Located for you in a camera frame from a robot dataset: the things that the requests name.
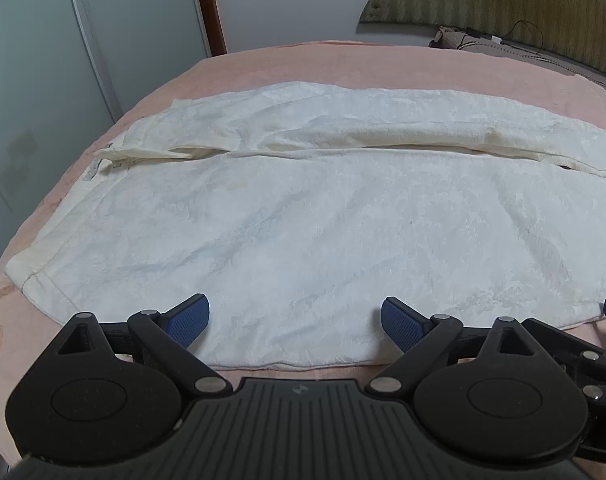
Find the wrinkled fabric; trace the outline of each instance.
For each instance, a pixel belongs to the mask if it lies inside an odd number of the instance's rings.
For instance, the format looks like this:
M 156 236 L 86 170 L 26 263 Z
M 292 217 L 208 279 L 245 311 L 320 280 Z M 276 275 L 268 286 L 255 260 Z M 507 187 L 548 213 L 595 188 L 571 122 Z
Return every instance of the wrinkled fabric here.
M 390 362 L 398 351 L 378 313 L 391 295 L 468 326 L 599 317 L 604 130 L 534 107 L 510 116 L 517 103 L 462 92 L 312 90 L 323 107 L 292 98 L 285 114 L 265 88 L 251 112 L 238 94 L 201 100 L 218 118 L 184 120 L 199 102 L 176 103 L 150 121 L 158 138 L 134 124 L 112 147 L 129 163 L 70 193 L 74 205 L 6 272 L 60 323 L 83 310 L 120 321 L 205 293 L 210 326 L 191 350 L 223 368 Z M 121 156 L 131 147 L 214 152 L 132 164 Z M 503 148 L 527 158 L 491 154 Z

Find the pillow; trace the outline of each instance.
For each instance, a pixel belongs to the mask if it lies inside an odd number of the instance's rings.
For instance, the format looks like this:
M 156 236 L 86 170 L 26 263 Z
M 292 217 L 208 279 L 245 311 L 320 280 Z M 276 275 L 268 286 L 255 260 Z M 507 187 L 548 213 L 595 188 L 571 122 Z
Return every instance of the pillow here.
M 565 75 L 578 74 L 606 90 L 606 76 L 586 65 L 545 50 L 538 50 L 518 43 L 510 42 L 510 44 L 507 44 L 502 40 L 499 41 L 501 42 L 496 43 L 489 38 L 482 37 L 475 31 L 464 32 L 455 28 L 441 27 L 434 40 L 430 42 L 430 46 L 479 52 L 494 57 L 509 57 L 543 66 Z

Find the metal screw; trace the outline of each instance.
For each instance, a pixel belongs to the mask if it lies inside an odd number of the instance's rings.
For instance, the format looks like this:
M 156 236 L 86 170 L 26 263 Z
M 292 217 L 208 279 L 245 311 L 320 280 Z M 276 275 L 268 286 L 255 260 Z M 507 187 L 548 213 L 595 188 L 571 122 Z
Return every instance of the metal screw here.
M 595 384 L 588 384 L 583 387 L 583 393 L 586 397 L 589 397 L 592 400 L 599 400 L 603 396 L 603 390 L 601 390 Z
M 592 350 L 586 350 L 585 352 L 580 354 L 582 357 L 589 359 L 590 361 L 595 361 L 599 358 L 599 355 L 596 352 L 592 352 Z
M 372 390 L 382 394 L 397 392 L 402 386 L 401 381 L 393 377 L 377 377 L 369 382 L 369 387 Z
M 225 389 L 227 383 L 220 377 L 201 377 L 194 386 L 204 394 L 217 394 Z

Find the white wall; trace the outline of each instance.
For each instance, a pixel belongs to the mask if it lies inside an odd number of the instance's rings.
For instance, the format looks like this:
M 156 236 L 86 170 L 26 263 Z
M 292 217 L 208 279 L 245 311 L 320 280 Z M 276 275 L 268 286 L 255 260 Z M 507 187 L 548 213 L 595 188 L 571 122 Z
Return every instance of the white wall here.
M 358 25 L 368 0 L 216 0 L 228 52 L 315 40 L 427 45 L 435 28 Z
M 83 0 L 123 112 L 208 56 L 194 0 Z

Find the bed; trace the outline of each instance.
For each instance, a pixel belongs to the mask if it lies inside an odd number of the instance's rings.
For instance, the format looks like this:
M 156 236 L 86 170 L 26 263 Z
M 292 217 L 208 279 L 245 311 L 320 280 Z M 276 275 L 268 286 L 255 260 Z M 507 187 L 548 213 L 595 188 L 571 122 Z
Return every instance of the bed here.
M 142 100 L 91 145 L 21 226 L 0 260 L 0 453 L 9 464 L 15 464 L 19 456 L 4 423 L 5 401 L 60 326 L 36 309 L 4 274 L 7 261 L 32 243 L 72 184 L 90 165 L 94 152 L 105 147 L 138 119 L 161 112 L 174 99 L 197 99 L 289 81 L 352 89 L 473 92 L 534 105 L 606 130 L 605 89 L 580 76 L 561 75 L 516 60 L 482 54 L 323 42 L 241 52 L 199 63 Z M 583 324 L 572 329 L 572 333 L 606 348 L 606 320 Z M 380 365 L 334 366 L 305 371 L 227 369 L 222 373 L 237 384 L 244 375 L 367 380 L 380 369 Z M 606 466 L 586 467 L 591 467 L 599 478 L 606 478 Z

